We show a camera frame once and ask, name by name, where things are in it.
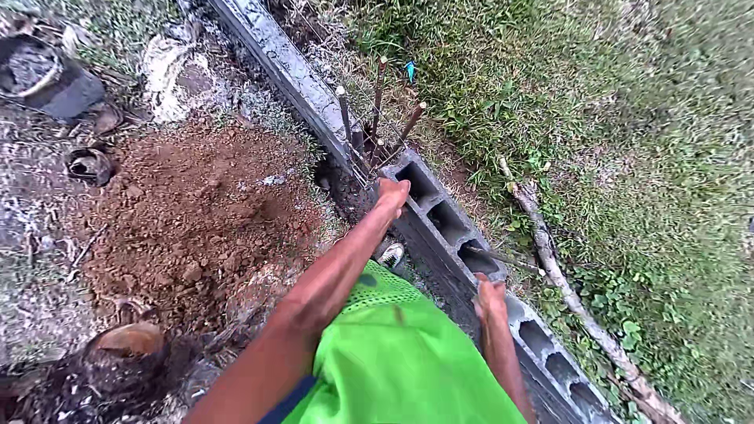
soil pile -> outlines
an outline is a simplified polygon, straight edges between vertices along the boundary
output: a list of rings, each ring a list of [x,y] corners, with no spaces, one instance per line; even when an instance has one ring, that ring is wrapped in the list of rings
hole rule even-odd
[[[295,142],[203,123],[125,151],[84,218],[87,236],[108,225],[84,265],[100,299],[130,296],[169,327],[216,330],[228,297],[263,266],[313,260],[322,207],[297,171],[307,153]]]

concrete block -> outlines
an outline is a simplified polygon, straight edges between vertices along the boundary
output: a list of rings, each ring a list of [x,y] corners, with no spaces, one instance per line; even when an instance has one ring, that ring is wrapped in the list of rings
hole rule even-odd
[[[467,249],[488,250],[489,244],[418,154],[407,149],[396,164],[380,172],[396,181],[411,181],[406,200],[409,210],[396,227],[406,239],[409,253],[420,256],[433,277],[448,286],[456,313],[473,314],[470,301],[477,292],[473,273],[505,279],[505,265]],[[529,394],[546,404],[545,409],[559,411],[555,422],[617,422],[607,401],[535,311],[512,293],[507,295],[506,305]],[[464,330],[475,337],[478,328]]]
[[[274,18],[258,0],[210,0],[220,17],[238,35],[265,69],[270,79],[295,106],[317,138],[351,173],[351,152],[338,99],[290,42]],[[361,128],[350,117],[351,132]]]

green shirt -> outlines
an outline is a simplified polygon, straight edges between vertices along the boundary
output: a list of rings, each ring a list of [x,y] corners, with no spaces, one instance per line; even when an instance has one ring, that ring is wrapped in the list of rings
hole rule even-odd
[[[371,260],[322,333],[313,374],[284,422],[525,423],[471,340]]]

person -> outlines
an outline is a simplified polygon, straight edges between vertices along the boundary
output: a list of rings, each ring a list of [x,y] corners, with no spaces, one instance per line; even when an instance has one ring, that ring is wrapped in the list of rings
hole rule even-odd
[[[184,422],[536,422],[504,284],[475,274],[482,356],[434,303],[370,259],[409,186],[379,180],[372,210],[304,271]]]

sneaker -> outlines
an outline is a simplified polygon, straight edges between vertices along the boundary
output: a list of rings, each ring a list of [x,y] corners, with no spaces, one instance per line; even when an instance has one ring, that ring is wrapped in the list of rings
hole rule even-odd
[[[387,269],[393,269],[401,259],[403,259],[403,245],[401,243],[393,243],[379,257],[377,263]]]

